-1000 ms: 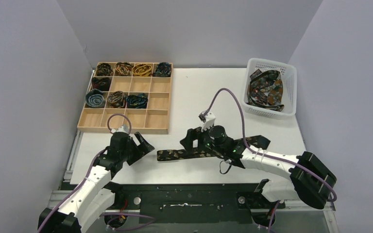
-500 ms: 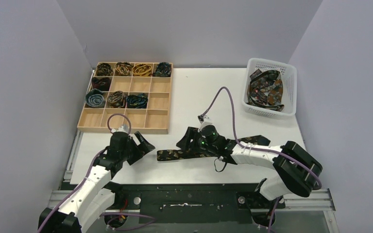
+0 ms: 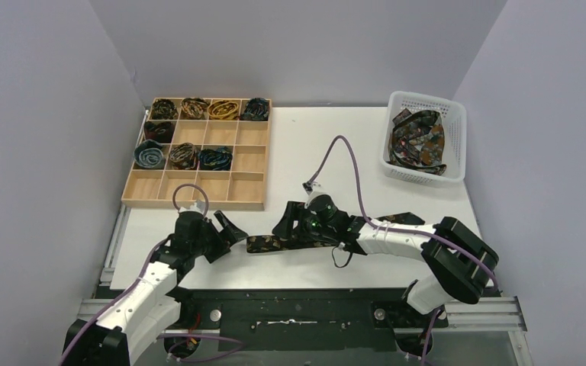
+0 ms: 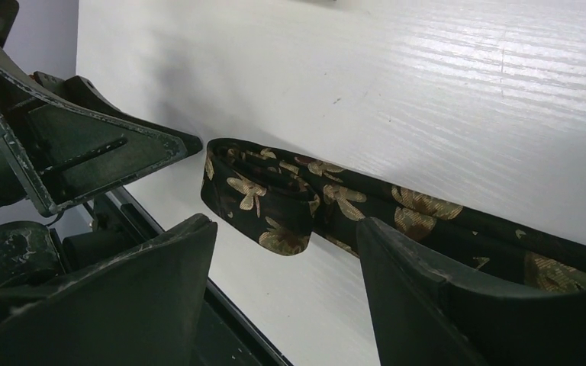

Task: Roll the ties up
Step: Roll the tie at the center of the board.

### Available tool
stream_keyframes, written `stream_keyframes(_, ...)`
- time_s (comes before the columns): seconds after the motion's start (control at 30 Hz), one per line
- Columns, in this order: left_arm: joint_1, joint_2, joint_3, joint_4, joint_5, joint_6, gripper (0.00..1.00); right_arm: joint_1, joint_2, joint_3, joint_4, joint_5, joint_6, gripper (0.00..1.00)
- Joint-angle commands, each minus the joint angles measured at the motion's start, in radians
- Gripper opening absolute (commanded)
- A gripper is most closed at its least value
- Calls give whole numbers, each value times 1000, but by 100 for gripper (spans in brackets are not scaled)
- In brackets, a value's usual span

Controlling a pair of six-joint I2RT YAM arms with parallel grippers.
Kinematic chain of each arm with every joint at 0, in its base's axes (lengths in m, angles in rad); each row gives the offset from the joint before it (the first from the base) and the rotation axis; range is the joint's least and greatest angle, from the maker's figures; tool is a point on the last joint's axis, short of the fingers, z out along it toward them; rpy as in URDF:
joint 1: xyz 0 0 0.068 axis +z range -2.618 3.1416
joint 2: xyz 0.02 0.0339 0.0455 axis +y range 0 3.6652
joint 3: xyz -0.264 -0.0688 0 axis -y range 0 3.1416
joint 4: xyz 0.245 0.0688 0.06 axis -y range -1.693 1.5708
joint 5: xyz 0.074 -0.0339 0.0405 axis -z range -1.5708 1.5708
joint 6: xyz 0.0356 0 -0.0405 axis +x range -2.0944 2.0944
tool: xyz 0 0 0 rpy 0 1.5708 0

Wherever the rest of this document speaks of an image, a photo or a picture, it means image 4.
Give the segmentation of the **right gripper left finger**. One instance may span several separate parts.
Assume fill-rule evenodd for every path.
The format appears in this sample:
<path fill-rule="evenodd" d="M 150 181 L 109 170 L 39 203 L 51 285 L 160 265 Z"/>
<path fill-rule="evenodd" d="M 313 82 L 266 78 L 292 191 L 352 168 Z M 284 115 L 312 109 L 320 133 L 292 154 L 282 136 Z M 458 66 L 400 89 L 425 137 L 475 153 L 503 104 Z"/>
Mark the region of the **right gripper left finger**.
<path fill-rule="evenodd" d="M 39 286 L 0 289 L 0 365 L 187 365 L 217 236 L 196 214 Z"/>

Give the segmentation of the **black gold floral tie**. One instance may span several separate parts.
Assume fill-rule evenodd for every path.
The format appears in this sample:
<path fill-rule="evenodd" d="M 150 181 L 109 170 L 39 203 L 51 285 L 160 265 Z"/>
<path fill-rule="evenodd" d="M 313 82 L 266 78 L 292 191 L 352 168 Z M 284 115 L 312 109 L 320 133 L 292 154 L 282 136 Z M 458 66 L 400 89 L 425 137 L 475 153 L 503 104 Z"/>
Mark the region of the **black gold floral tie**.
<path fill-rule="evenodd" d="M 356 227 L 373 217 L 475 270 L 543 291 L 586 290 L 586 246 L 296 152 L 245 140 L 208 143 L 201 199 L 279 255 L 317 234 L 359 254 Z"/>

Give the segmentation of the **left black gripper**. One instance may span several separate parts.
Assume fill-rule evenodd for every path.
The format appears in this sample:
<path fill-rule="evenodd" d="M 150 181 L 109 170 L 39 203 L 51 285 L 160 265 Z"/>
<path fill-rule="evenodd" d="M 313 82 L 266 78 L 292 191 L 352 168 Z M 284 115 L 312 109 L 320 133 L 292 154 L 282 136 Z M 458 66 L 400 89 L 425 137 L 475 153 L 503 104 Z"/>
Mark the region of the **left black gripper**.
<path fill-rule="evenodd" d="M 118 110 L 81 76 L 26 74 L 0 47 L 0 207 L 28 199 L 50 217 L 201 148 Z"/>

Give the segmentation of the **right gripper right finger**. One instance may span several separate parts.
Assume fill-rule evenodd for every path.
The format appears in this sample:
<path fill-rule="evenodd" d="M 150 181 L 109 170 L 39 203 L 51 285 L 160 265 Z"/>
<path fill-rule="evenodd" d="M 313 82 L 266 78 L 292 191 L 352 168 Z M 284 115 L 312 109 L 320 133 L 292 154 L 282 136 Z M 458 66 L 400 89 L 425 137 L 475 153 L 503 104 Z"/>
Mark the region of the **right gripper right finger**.
<path fill-rule="evenodd" d="M 505 281 L 375 218 L 357 243 L 381 364 L 586 365 L 586 290 Z"/>

